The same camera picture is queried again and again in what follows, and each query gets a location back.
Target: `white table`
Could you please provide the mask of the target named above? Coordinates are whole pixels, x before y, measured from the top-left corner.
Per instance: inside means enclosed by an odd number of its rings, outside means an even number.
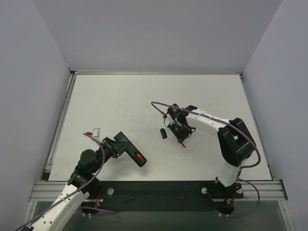
[[[127,155],[110,159],[98,175],[99,180],[214,180],[224,159],[218,139],[197,130],[177,143],[150,102],[194,105],[207,113],[226,118],[241,118],[261,153],[261,163],[243,170],[246,180],[271,180],[253,117],[239,76],[190,75],[79,75],[53,158],[50,180],[68,180],[86,149],[97,150],[96,143],[83,132],[101,129],[100,138],[113,138],[122,131],[147,158],[138,167]],[[257,161],[254,152],[247,165]]]

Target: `screw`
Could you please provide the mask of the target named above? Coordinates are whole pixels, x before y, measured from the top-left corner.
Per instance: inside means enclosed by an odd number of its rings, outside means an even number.
[[[109,188],[109,189],[107,189],[107,193],[108,193],[108,195],[112,195],[112,194],[114,194],[114,189],[113,188]]]
[[[203,188],[201,189],[201,193],[202,193],[202,194],[207,194],[207,188],[206,188],[206,187],[203,187]]]

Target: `white table surface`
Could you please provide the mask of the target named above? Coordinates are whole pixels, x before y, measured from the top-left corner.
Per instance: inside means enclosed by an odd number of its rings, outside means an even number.
[[[271,180],[270,170],[248,106],[239,76],[189,75],[79,75],[77,76],[64,126],[53,158],[50,180],[68,180],[86,149],[97,150],[96,143],[83,132],[101,129],[100,138],[113,138],[122,131],[148,162],[138,167],[126,154],[110,159],[98,175],[99,180],[214,180],[224,159],[218,139],[197,130],[177,143],[150,102],[194,105],[209,114],[241,118],[261,153],[261,163],[243,170],[246,180]],[[247,165],[257,161],[254,152]]]

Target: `wall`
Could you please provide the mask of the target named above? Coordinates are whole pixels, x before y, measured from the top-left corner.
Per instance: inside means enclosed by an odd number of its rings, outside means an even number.
[[[33,0],[71,70],[242,71],[282,0]]]
[[[0,2],[0,230],[21,223],[62,108],[69,70],[31,0]]]
[[[244,70],[269,166],[283,179],[298,231],[307,230],[308,1],[284,0]]]

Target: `black eraser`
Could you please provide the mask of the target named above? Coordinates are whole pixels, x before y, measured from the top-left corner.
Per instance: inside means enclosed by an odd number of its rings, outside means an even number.
[[[160,129],[160,133],[162,134],[162,138],[163,138],[163,139],[168,138],[167,133],[166,133],[166,130],[165,130],[164,128]]]

